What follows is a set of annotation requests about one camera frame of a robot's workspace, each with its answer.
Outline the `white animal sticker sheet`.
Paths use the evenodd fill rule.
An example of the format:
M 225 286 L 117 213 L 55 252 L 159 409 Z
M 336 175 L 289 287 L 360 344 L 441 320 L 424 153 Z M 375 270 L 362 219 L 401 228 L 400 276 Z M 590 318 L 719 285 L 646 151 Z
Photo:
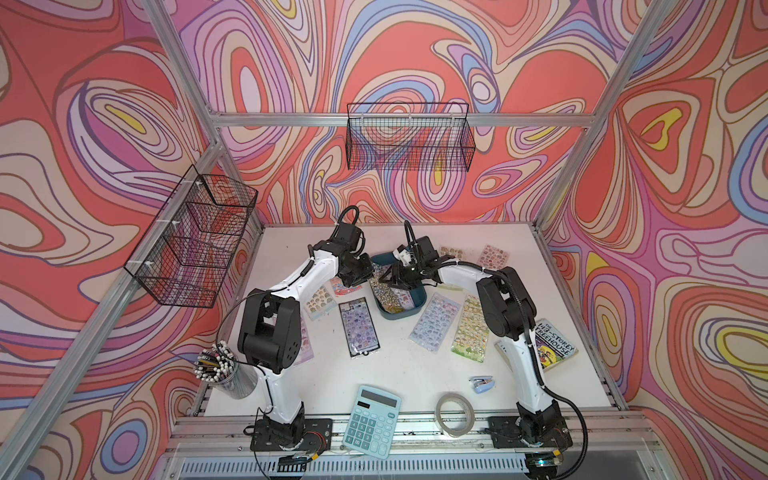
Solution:
M 452 257 L 453 259 L 457 260 L 463 260 L 464 259 L 464 251 L 462 249 L 448 247 L 448 246 L 441 246 L 439 248 L 439 253 L 441 256 L 448 255 Z M 447 283 L 441 283 L 438 285 L 440 289 L 449 290 L 449 291 L 461 291 L 462 288 L 458 285 L 453 284 L 447 284 Z

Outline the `teal storage box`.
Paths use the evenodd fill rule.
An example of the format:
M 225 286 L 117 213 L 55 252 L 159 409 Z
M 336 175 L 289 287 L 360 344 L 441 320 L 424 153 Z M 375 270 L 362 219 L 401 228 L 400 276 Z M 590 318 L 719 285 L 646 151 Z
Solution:
M 392 253 L 382 253 L 371 257 L 374 269 L 373 276 L 368 284 L 373 292 L 375 304 L 380 314 L 387 320 L 401 320 L 416 315 L 421 311 L 427 301 L 427 294 L 423 287 L 413 290 L 393 288 L 379 281 L 389 267 L 395 263 Z

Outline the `panda sticker sheet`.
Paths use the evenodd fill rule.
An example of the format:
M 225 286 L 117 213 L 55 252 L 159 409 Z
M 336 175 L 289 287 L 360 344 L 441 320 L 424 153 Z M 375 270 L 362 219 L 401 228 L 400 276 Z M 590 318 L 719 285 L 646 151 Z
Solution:
M 415 308 L 413 298 L 409 291 L 392 288 L 379 280 L 381 275 L 387 270 L 387 266 L 375 264 L 373 269 L 374 274 L 369 280 L 369 284 L 376 300 L 379 302 L 385 313 L 395 315 Z

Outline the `red blue sticker sheet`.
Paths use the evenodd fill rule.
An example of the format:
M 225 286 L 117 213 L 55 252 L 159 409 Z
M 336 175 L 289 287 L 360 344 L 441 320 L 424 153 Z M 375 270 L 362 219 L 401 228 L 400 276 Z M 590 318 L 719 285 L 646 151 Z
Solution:
M 334 295 L 337 297 L 346 296 L 362 289 L 360 285 L 352 287 L 345 286 L 342 280 L 338 277 L 332 278 L 330 280 L 330 285 Z

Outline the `pink sticker sheet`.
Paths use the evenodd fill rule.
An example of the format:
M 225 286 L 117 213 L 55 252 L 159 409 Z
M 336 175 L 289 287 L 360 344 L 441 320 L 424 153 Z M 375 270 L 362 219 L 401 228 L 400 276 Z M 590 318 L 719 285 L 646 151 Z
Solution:
M 508 264 L 510 253 L 487 244 L 478 259 L 478 264 L 490 270 L 501 270 Z

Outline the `green animal sticker sheet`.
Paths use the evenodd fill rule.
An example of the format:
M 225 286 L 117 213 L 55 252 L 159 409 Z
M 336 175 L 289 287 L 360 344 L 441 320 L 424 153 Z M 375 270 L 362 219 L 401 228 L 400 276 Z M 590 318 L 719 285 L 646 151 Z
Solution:
M 478 297 L 466 297 L 460 321 L 451 344 L 451 352 L 468 360 L 483 363 L 490 330 L 486 324 Z

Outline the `purple dark-edged sticker sheet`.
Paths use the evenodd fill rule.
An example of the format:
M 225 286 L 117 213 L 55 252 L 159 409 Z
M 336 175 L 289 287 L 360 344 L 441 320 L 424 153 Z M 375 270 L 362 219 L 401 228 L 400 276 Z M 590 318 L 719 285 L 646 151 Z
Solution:
M 367 356 L 381 345 L 365 298 L 339 305 L 341 322 L 351 358 Z

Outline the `lilac bear sticker sheet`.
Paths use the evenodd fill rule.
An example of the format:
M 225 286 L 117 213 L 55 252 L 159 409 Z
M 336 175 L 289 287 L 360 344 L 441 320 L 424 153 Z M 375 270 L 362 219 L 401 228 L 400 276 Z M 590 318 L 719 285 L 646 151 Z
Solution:
M 306 321 L 301 318 L 301 345 L 299 354 L 294 362 L 295 365 L 300 365 L 314 358 L 314 351 L 310 342 L 308 328 Z

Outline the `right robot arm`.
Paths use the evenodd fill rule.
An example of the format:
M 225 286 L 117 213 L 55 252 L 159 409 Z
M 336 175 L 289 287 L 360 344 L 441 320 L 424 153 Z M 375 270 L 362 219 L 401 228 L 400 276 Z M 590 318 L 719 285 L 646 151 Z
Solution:
M 503 345 L 517 389 L 517 409 L 521 416 L 558 418 L 567 400 L 546 385 L 535 346 L 537 309 L 512 267 L 492 270 L 451 258 L 430 262 L 397 260 L 384 269 L 380 281 L 392 288 L 412 290 L 426 281 L 460 286 L 479 298 L 487 328 Z

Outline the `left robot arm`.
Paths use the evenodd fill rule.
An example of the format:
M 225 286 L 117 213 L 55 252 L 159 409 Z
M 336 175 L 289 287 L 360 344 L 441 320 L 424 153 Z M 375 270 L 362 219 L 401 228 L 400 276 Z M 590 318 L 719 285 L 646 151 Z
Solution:
M 286 379 L 301 349 L 301 302 L 337 277 L 348 287 L 366 282 L 373 273 L 365 241 L 322 240 L 308 258 L 278 284 L 248 295 L 240 323 L 237 350 L 266 384 L 267 418 L 288 426 L 303 415 L 303 402 Z

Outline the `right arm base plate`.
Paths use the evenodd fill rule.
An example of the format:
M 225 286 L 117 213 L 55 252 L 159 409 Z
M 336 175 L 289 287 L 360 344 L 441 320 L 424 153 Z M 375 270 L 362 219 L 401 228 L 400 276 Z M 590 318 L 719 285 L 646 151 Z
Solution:
M 484 430 L 495 448 L 533 448 L 565 451 L 573 446 L 563 417 L 493 416 Z

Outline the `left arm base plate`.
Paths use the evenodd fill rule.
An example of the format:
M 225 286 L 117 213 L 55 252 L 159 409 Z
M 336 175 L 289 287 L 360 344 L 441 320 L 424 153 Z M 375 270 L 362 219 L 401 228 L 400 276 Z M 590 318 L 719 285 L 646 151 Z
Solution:
M 321 453 L 331 446 L 332 432 L 331 418 L 303 417 L 291 424 L 262 418 L 243 429 L 254 452 Z

